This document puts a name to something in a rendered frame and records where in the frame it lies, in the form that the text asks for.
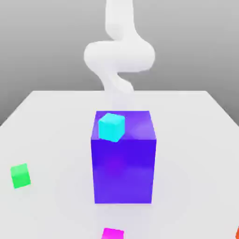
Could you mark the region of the small cyan cube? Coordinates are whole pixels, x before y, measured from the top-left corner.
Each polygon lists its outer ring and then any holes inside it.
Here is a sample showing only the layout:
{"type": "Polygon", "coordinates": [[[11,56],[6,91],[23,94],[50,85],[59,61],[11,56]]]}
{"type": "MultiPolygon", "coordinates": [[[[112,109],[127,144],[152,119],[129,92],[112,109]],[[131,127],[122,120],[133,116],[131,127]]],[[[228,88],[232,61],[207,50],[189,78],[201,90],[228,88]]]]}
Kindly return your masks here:
{"type": "Polygon", "coordinates": [[[125,117],[107,113],[98,121],[98,137],[103,140],[118,142],[125,133],[125,117]]]}

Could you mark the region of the small green cube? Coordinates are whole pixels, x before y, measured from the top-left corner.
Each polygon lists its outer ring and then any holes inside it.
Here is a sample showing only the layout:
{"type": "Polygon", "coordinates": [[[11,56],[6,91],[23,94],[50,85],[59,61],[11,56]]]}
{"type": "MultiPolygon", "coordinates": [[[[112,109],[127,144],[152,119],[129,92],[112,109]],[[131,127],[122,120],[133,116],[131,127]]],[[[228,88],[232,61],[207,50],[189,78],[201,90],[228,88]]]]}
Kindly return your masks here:
{"type": "Polygon", "coordinates": [[[12,166],[10,172],[15,189],[31,184],[28,166],[26,163],[12,166]]]}

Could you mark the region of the small magenta cube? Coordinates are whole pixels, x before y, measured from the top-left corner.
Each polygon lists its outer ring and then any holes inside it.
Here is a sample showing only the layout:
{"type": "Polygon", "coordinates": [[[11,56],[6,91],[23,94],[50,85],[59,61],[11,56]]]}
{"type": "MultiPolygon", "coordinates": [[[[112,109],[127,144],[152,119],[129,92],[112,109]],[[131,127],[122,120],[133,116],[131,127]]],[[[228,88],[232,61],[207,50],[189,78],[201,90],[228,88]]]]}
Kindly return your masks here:
{"type": "Polygon", "coordinates": [[[104,228],[101,239],[124,239],[124,231],[118,229],[104,228]]]}

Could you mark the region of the large purple box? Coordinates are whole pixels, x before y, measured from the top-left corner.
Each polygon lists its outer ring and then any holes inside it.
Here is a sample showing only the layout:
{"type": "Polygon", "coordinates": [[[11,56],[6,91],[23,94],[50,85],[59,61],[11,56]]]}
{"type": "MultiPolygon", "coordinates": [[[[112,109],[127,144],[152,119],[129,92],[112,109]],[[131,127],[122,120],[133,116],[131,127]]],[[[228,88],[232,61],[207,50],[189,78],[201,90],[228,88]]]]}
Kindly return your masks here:
{"type": "Polygon", "coordinates": [[[149,111],[115,111],[126,119],[118,142],[98,137],[96,111],[91,134],[94,201],[97,204],[149,204],[152,202],[156,135],[149,111]]]}

